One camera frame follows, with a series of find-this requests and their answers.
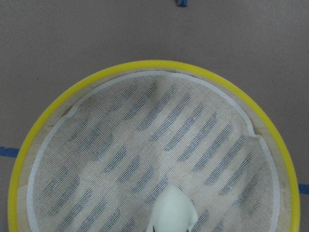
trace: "gray floor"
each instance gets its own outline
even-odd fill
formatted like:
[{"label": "gray floor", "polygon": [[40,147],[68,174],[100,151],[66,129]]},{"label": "gray floor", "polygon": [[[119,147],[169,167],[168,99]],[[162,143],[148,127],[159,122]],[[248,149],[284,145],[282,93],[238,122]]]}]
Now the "gray floor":
[{"label": "gray floor", "polygon": [[[109,66],[191,63],[251,96],[283,136],[309,184],[309,1],[0,1],[0,146],[19,148],[63,91]],[[0,231],[14,159],[0,157]],[[301,195],[301,232],[309,195]]]}]

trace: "table surface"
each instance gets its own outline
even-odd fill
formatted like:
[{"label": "table surface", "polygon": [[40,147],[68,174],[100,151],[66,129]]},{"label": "table surface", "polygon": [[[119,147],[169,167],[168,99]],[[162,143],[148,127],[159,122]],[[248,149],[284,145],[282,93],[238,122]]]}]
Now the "table surface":
[{"label": "table surface", "polygon": [[[253,98],[281,133],[299,183],[309,184],[309,1],[0,2],[0,146],[19,148],[63,91],[112,65],[194,64]],[[0,156],[0,231],[14,158]],[[301,194],[300,231],[309,195]]]}]

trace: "round basket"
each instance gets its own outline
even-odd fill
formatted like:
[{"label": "round basket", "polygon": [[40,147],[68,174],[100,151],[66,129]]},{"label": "round basket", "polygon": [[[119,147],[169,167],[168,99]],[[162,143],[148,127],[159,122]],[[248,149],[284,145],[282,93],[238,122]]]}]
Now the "round basket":
[{"label": "round basket", "polygon": [[145,231],[169,185],[192,201],[193,232],[296,232],[288,150],[239,88],[196,66],[125,63],[59,96],[15,162],[10,231]]}]

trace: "blue tape strip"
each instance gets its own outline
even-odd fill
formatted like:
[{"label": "blue tape strip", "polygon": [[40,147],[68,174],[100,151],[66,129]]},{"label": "blue tape strip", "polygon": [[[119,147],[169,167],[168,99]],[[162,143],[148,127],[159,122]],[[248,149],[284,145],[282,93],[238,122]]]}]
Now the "blue tape strip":
[{"label": "blue tape strip", "polygon": [[298,184],[299,193],[301,194],[309,194],[309,185]]},{"label": "blue tape strip", "polygon": [[16,158],[18,155],[19,149],[16,148],[5,148],[3,146],[0,146],[0,156],[7,156]]},{"label": "blue tape strip", "polygon": [[187,0],[178,0],[177,5],[181,7],[186,7],[187,6]]}]

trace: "yellow rim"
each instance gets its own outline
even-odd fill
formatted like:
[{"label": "yellow rim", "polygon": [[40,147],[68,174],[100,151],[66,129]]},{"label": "yellow rim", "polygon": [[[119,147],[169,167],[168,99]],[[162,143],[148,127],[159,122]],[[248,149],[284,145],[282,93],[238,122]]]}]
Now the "yellow rim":
[{"label": "yellow rim", "polygon": [[254,112],[261,118],[267,129],[270,131],[272,137],[277,143],[277,146],[281,152],[283,161],[285,163],[285,167],[287,170],[287,174],[289,177],[290,182],[290,190],[291,190],[291,226],[290,232],[297,232],[299,231],[299,222],[300,222],[300,204],[299,204],[299,192],[298,192],[298,183],[295,174],[295,170],[293,167],[293,163],[290,157],[290,154],[287,150],[287,147],[280,136],[279,132],[277,131],[274,124],[268,118],[268,116],[264,113],[264,111],[242,90],[238,87],[230,83],[229,81],[225,80],[224,78],[202,69],[200,67],[175,62],[175,61],[167,61],[167,60],[143,60],[143,61],[135,61],[130,63],[124,63],[120,65],[116,65],[107,69],[104,69],[100,72],[97,72],[84,80],[78,82],[63,94],[61,94],[39,117],[39,119],[35,122],[33,127],[31,128],[30,132],[28,133],[27,137],[25,138],[18,157],[16,159],[14,169],[11,176],[10,182],[10,189],[9,189],[9,197],[8,197],[8,221],[9,221],[9,229],[11,232],[18,231],[18,223],[17,223],[17,191],[18,191],[18,182],[19,177],[21,175],[22,166],[24,160],[26,158],[28,149],[32,144],[33,139],[47,121],[47,119],[52,115],[52,113],[62,104],[64,103],[69,97],[74,95],[76,92],[80,91],[87,85],[110,75],[121,73],[129,70],[134,69],[147,69],[147,68],[165,68],[165,69],[176,69],[176,70],[183,70],[190,73],[195,73],[201,76],[204,76],[223,87],[229,89],[234,94],[236,94],[240,99],[242,99],[247,105],[249,105]]}]

